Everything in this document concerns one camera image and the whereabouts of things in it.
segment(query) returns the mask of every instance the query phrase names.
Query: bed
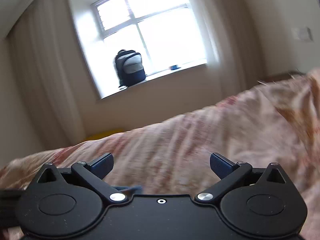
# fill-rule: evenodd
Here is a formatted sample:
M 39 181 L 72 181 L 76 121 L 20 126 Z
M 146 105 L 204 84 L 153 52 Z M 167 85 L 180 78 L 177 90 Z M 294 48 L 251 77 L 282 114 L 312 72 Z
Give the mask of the bed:
M 0 187 L 26 187 L 45 162 L 69 167 L 110 152 L 115 166 L 105 177 L 109 184 L 142 185 L 145 194 L 194 196 L 219 180 L 209 166 L 212 152 L 253 167 L 279 162 L 308 206 L 301 234 L 316 240 L 320 239 L 319 108 L 320 70 L 314 70 L 258 85 L 162 123 L 13 160 L 0 170 Z M 10 235 L 20 236 L 19 231 Z

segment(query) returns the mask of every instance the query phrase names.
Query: metal screw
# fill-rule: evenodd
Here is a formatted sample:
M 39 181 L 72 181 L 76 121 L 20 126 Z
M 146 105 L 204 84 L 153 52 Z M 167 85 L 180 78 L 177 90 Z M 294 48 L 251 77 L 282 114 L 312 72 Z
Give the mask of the metal screw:
M 200 200 L 212 200 L 213 195 L 210 193 L 200 193 L 197 195 L 197 198 Z
M 110 195 L 109 198 L 113 201 L 123 201 L 126 198 L 126 196 L 123 193 L 113 193 Z
M 166 203 L 167 201 L 165 199 L 158 199 L 157 201 L 159 204 L 164 204 Z

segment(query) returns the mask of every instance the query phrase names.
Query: window sill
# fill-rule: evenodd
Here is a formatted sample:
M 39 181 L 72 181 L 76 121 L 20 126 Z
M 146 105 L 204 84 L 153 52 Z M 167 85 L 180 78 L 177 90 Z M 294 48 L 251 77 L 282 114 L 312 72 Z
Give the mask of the window sill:
M 141 82 L 139 82 L 137 84 L 134 84 L 133 86 L 121 87 L 121 88 L 118 89 L 118 91 L 117 90 L 113 91 L 112 93 L 110 93 L 109 95 L 106 95 L 105 97 L 103 97 L 101 99 L 108 98 L 111 95 L 115 95 L 115 94 L 117 94 L 119 92 L 125 91 L 125 90 L 130 89 L 130 88 L 135 87 L 135 86 L 138 86 L 138 85 L 140 85 L 142 83 L 149 82 L 149 81 L 151 81 L 153 79 L 156 79 L 156 78 L 159 78 L 159 77 L 163 77 L 163 76 L 166 76 L 166 75 L 170 75 L 172 73 L 179 72 L 179 71 L 182 71 L 182 70 L 185 70 L 185 69 L 188 69 L 188 68 L 202 66 L 202 65 L 205 65 L 206 63 L 207 63 L 206 59 L 200 59 L 200 60 L 196 60 L 196 61 L 193 61 L 193 62 L 189 62 L 189 63 L 183 64 L 183 65 L 180 66 L 180 68 L 175 69 L 175 70 L 166 69 L 166 70 L 161 71 L 159 73 L 147 76 L 144 81 L 141 81 Z

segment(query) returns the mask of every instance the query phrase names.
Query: gray backpack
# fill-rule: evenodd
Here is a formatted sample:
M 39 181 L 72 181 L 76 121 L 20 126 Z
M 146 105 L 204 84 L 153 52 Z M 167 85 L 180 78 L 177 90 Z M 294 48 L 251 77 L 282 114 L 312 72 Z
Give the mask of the gray backpack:
M 134 50 L 119 51 L 114 64 L 120 86 L 129 87 L 146 79 L 141 54 Z

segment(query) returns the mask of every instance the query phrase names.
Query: curtain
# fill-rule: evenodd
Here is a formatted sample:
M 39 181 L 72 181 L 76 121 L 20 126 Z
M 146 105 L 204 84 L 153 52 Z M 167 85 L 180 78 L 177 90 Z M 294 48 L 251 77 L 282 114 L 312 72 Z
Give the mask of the curtain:
M 244 0 L 190 0 L 209 68 L 223 97 L 257 84 L 264 75 L 258 34 Z
M 46 149 L 75 145 L 85 138 L 51 8 L 52 0 L 35 0 L 8 35 L 20 92 Z

